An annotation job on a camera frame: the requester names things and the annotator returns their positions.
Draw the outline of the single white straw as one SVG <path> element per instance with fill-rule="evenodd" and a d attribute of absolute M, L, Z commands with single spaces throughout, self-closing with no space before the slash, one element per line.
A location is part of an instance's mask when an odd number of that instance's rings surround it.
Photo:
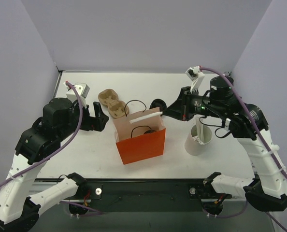
<path fill-rule="evenodd" d="M 132 120 L 130 120 L 129 122 L 130 122 L 130 124 L 133 124 L 133 123 L 136 123 L 136 122 L 139 122 L 139 121 L 148 119 L 148 118 L 152 118 L 152 117 L 155 117 L 155 116 L 161 116 L 162 114 L 163 114 L 163 112 L 150 113 L 150 114 L 148 114 L 148 115 L 145 115 L 145 116 L 141 116 L 141 117 L 132 119 Z"/>

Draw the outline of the orange paper bag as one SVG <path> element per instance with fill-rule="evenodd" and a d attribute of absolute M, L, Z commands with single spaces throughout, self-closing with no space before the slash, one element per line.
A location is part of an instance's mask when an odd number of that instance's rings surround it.
<path fill-rule="evenodd" d="M 115 143 L 124 165 L 163 155 L 166 127 L 161 116 L 148 118 L 133 124 L 130 120 L 160 112 L 159 108 L 144 109 L 113 120 Z M 147 130 L 156 130 L 144 134 Z"/>

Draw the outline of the black cup lid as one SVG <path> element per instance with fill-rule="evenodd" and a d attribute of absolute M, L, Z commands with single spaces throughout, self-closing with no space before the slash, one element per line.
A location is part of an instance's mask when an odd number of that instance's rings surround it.
<path fill-rule="evenodd" d="M 147 131 L 144 132 L 144 134 L 151 134 L 151 133 L 154 133 L 154 132 L 156 132 L 156 130 L 147 130 Z"/>

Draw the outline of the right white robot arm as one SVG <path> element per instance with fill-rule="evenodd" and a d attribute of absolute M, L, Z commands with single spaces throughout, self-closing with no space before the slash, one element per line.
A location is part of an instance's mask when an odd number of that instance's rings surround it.
<path fill-rule="evenodd" d="M 225 81 L 217 76 L 210 81 L 210 89 L 200 96 L 191 87 L 183 87 L 177 100 L 164 115 L 180 121 L 189 121 L 195 115 L 215 117 L 221 128 L 237 139 L 245 149 L 254 171 L 253 178 L 238 178 L 214 172 L 203 181 L 208 197 L 227 194 L 246 198 L 261 212 L 281 212 L 287 208 L 287 176 L 272 142 L 268 122 L 259 107 L 244 103 L 232 90 L 233 79 Z"/>

